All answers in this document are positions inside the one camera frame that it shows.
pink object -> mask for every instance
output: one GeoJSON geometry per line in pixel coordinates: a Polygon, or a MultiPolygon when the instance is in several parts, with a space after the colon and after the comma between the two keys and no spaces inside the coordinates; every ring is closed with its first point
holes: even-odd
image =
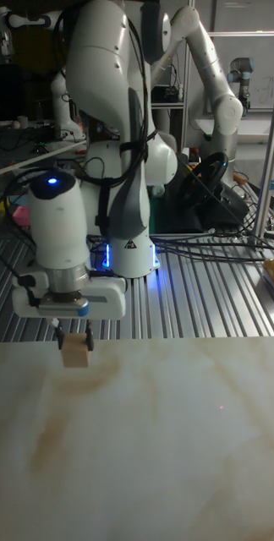
{"type": "Polygon", "coordinates": [[[18,226],[28,227],[30,225],[28,206],[18,206],[13,213],[13,219],[17,222],[18,226]]]}

desk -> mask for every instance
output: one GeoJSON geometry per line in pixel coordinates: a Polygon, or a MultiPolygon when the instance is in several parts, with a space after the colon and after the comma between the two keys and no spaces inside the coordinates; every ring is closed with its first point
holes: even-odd
{"type": "Polygon", "coordinates": [[[274,541],[274,338],[0,344],[0,541],[274,541]]]}
{"type": "MultiPolygon", "coordinates": [[[[195,123],[205,134],[212,134],[214,120],[207,118],[196,118],[195,123]]],[[[242,143],[268,143],[271,127],[270,118],[254,119],[251,114],[243,118],[238,125],[238,144],[242,143]]]]}

wooden block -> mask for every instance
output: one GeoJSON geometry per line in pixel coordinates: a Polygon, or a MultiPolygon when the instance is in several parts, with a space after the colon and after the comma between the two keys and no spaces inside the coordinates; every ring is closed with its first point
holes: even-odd
{"type": "Polygon", "coordinates": [[[63,365],[66,369],[87,369],[90,366],[91,353],[86,346],[86,335],[67,334],[62,345],[63,365]]]}

blue led light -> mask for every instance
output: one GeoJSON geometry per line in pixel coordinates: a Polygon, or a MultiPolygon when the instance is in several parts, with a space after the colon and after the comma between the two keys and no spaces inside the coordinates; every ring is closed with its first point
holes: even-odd
{"type": "Polygon", "coordinates": [[[109,244],[107,244],[106,258],[104,259],[102,266],[106,269],[109,269],[111,266],[111,248],[109,244]]]}
{"type": "Polygon", "coordinates": [[[153,268],[158,269],[159,266],[160,266],[160,263],[159,263],[158,258],[156,257],[156,246],[155,244],[153,244],[153,268]]]}

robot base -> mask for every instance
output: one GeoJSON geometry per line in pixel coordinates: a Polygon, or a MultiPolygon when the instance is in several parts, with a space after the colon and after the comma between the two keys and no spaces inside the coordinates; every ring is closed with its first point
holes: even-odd
{"type": "Polygon", "coordinates": [[[141,278],[160,267],[156,246],[146,228],[138,237],[129,240],[111,239],[103,266],[124,278],[141,278]]]}

